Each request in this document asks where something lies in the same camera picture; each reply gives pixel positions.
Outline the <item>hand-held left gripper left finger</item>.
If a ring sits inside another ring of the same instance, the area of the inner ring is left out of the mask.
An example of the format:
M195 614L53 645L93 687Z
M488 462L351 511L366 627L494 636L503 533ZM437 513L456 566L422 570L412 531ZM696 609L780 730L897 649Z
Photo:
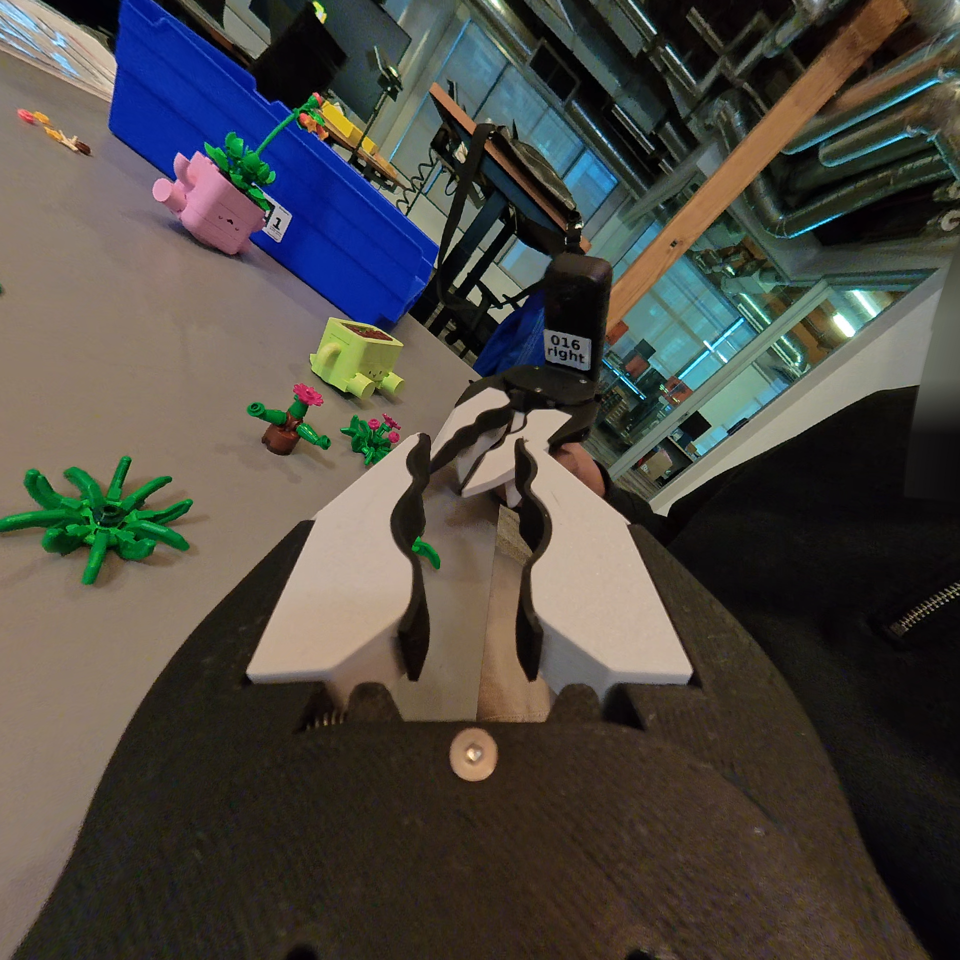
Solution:
M324 506L246 668L254 683L417 681L430 623L422 561L431 440L414 434Z

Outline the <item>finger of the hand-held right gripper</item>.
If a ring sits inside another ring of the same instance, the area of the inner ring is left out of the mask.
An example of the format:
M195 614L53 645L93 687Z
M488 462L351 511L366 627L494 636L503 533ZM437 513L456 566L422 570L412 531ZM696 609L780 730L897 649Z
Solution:
M459 403L434 438L434 469L445 467L481 437L509 426L514 413L503 390L481 390Z
M505 498L520 499L516 482L516 445L524 441L528 451L546 452L551 437L570 421L570 413L559 409L534 409L528 413L512 411L506 433L491 445L478 440L474 447L458 458L461 496L470 498L503 489Z

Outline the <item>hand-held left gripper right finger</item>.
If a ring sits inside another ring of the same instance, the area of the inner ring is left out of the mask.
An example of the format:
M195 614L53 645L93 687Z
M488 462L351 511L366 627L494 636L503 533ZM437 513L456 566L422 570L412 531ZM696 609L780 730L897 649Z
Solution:
M627 519L546 451L519 439L520 581L515 648L528 681L685 686L692 665Z

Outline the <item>person's right hand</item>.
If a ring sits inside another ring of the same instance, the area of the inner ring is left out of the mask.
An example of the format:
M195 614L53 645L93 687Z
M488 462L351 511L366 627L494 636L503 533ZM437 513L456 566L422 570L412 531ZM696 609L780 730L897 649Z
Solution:
M606 498L609 477L581 443L565 443L553 452L553 457L595 495Z

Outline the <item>blue storage bin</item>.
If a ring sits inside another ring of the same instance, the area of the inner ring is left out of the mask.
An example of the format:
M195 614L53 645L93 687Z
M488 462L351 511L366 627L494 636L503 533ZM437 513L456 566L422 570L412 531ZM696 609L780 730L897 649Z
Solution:
M474 372L492 377L516 366L542 366L545 357L545 293L530 294L500 322L482 349Z
M221 147L229 132L255 149L293 111L154 2L122 2L115 60L109 129L170 181L177 154ZM265 193L293 218L282 242L260 230L250 248L346 317L389 330L424 291L438 246L297 122L261 157L276 173Z

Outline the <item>green brick plant pink flowers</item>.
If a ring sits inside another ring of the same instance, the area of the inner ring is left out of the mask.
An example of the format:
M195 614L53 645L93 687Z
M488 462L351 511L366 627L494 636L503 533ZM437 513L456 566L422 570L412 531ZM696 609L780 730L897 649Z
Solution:
M363 419L354 414L341 433L350 438L351 450L370 467L380 462L401 440L401 425L389 414Z

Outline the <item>person's beige trousers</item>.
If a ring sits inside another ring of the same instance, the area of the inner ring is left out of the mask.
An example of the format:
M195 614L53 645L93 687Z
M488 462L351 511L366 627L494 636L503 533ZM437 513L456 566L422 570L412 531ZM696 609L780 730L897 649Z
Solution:
M517 654L522 571L531 556L520 532L519 515L500 507L479 681L479 721L540 723L546 721L551 709L549 687L541 678L526 678Z

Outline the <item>lime green brick planter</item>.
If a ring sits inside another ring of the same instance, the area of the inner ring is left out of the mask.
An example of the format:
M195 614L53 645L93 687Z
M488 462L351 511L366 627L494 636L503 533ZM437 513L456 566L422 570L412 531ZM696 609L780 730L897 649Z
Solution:
M405 385L394 372L402 348L401 341L376 326L330 317L310 367L325 383L359 400L375 391L395 399Z

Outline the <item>brick cactus with pink flower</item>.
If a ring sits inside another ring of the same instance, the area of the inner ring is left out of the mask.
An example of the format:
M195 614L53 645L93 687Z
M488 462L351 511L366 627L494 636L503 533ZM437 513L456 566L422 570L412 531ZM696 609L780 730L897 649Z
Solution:
M322 394L300 383L294 385L293 396L294 400L285 411L269 409L259 401L247 405L246 414L268 424L261 443L271 453L284 456L290 455L301 440L328 450L331 446L330 437L318 434L305 423L308 409L324 403Z

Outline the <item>person's black jacket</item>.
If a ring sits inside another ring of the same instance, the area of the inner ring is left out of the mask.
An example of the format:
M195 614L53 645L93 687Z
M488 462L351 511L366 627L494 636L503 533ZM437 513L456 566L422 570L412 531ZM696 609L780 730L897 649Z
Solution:
M910 926L958 958L959 513L905 495L917 393L868 395L666 516L602 476L764 649Z

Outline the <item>wooden ceiling beam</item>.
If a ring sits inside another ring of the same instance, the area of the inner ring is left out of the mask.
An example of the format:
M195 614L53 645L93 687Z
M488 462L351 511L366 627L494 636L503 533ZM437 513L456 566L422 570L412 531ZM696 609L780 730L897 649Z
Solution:
M627 313L908 16L901 1L869 1L859 8L615 282L606 342L618 342L627 332Z

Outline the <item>green spiky brick plant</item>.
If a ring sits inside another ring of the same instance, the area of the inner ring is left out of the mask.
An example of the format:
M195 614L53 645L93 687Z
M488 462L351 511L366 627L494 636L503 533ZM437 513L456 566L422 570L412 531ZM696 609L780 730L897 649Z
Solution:
M61 556L88 547L81 575L81 582L87 586L95 584L110 552L128 562L149 559L158 544L186 552L189 541L170 524L183 517L193 501L182 499L159 510L148 508L147 500L173 479L158 476L126 494L131 464L131 457L121 457L107 488L85 470L67 468L64 477L76 488L74 496L56 491L39 470L27 470L23 485L36 509L3 516L1 532L42 529L42 548Z

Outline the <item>yellow crate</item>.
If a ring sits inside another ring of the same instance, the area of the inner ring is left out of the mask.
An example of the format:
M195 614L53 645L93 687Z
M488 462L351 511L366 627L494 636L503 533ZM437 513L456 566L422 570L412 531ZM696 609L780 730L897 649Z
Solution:
M356 126L334 102L324 100L320 106L320 113L328 130L328 136L335 142L349 149L359 148L371 155L378 151L377 144L366 135L361 137L363 129Z

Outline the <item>silver ventilation ducts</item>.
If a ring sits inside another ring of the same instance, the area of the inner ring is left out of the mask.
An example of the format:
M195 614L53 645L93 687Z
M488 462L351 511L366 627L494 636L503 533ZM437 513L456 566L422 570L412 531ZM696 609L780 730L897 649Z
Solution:
M735 202L750 240L686 259L714 280L760 265L774 242L893 238L911 193L958 180L958 2L915 15L844 81ZM858 2L473 2L560 118L599 146L636 200L629 223L666 219L812 63Z

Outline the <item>pink brick planter with plant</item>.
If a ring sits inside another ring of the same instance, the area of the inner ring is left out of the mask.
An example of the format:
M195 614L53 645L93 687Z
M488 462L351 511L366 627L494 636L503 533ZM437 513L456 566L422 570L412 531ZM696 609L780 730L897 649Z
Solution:
M277 173L262 153L294 122L326 138L322 103L323 97L313 93L254 149L230 131L221 147L205 143L203 151L192 157L178 153L174 179L157 179L152 197L174 212L186 231L203 245L229 256L245 253L251 247L251 236L265 228L275 209L264 188L274 183Z

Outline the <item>black monitor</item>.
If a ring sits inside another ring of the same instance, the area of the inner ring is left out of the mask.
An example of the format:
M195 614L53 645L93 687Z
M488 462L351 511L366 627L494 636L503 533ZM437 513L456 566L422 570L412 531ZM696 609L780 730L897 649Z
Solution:
M381 2L253 1L270 44L251 67L258 92L290 109L312 93L331 92L366 123L382 88L379 66L398 67L411 37Z

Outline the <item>clear plastic bag with leaflet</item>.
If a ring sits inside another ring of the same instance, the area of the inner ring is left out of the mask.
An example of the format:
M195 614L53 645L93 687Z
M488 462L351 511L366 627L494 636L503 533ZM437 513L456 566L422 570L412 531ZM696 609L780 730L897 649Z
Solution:
M2 51L110 101L116 60L102 35L34 1L1 2Z

